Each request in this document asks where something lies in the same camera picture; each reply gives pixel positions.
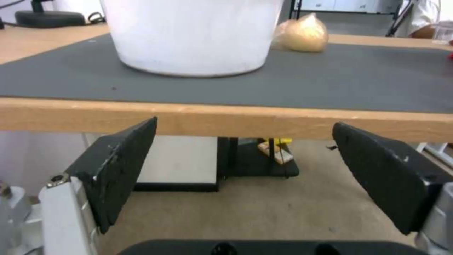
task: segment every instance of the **screw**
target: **screw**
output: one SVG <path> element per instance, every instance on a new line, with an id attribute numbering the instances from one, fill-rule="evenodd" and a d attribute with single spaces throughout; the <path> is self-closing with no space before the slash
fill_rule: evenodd
<path id="1" fill-rule="evenodd" d="M 70 181 L 71 181 L 71 178 L 69 177 L 69 175 L 67 173 L 61 173 L 61 174 L 57 174 L 57 175 L 50 177 L 49 182 L 47 183 L 46 187 L 49 189 L 49 188 L 59 186 L 61 184 L 65 184 L 66 182 L 70 182 Z"/>
<path id="2" fill-rule="evenodd" d="M 10 186 L 2 181 L 0 181 L 0 196 L 6 199 L 10 199 L 13 196 Z"/>

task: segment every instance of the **cable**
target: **cable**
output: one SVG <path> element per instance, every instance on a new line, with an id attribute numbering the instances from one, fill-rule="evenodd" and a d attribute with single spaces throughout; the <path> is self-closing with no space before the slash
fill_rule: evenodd
<path id="1" fill-rule="evenodd" d="M 4 22 L 4 21 L 3 21 L 3 24 L 8 25 L 8 26 L 11 26 L 11 27 L 26 27 L 26 28 L 33 28 L 33 27 L 31 27 L 31 26 L 20 25 L 20 24 L 17 24 L 17 23 Z"/>
<path id="2" fill-rule="evenodd" d="M 22 3 L 23 1 L 25 1 L 25 0 L 18 0 L 18 1 L 12 2 L 12 3 L 9 3 L 9 4 L 0 5 L 0 9 L 6 8 L 6 7 L 10 7 L 10 6 L 16 5 L 18 3 Z"/>
<path id="3" fill-rule="evenodd" d="M 87 25 L 94 25 L 99 23 L 105 23 L 106 18 L 102 16 L 100 12 L 93 12 L 88 16 L 88 24 Z"/>

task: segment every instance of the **white cabinet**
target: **white cabinet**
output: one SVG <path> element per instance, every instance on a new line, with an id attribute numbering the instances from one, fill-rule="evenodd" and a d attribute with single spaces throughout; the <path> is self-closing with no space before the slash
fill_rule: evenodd
<path id="1" fill-rule="evenodd" d="M 371 7 L 369 0 L 336 0 L 334 11 L 367 12 Z"/>
<path id="2" fill-rule="evenodd" d="M 320 10 L 320 11 L 332 11 L 335 5 L 335 0 L 302 0 L 302 10 Z"/>
<path id="3" fill-rule="evenodd" d="M 395 13 L 398 6 L 402 3 L 401 0 L 376 0 L 375 13 Z"/>
<path id="4" fill-rule="evenodd" d="M 301 10 L 362 13 L 394 13 L 403 0 L 302 0 Z"/>

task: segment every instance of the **wooden desk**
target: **wooden desk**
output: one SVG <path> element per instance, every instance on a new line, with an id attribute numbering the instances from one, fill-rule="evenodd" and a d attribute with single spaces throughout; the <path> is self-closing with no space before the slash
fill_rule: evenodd
<path id="1" fill-rule="evenodd" d="M 105 33 L 106 25 L 6 27 L 0 30 L 0 63 Z M 453 50 L 422 39 L 333 34 L 329 41 Z M 406 141 L 453 142 L 453 114 L 0 98 L 0 130 L 109 133 L 151 116 L 159 117 L 161 135 L 331 139 L 333 124 L 343 121 Z"/>

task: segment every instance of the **yellow object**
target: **yellow object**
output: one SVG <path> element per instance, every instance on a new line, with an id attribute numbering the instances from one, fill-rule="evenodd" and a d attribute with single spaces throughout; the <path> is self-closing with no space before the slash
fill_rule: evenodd
<path id="1" fill-rule="evenodd" d="M 298 20 L 288 20 L 280 24 L 274 33 L 273 48 L 322 52 L 328 40 L 326 26 L 316 18 L 315 13 L 311 13 Z"/>
<path id="2" fill-rule="evenodd" d="M 290 138 L 274 138 L 274 144 L 275 145 L 279 145 L 279 144 L 282 144 L 282 143 L 285 143 L 285 144 L 290 144 L 293 142 L 293 139 L 290 139 Z"/>

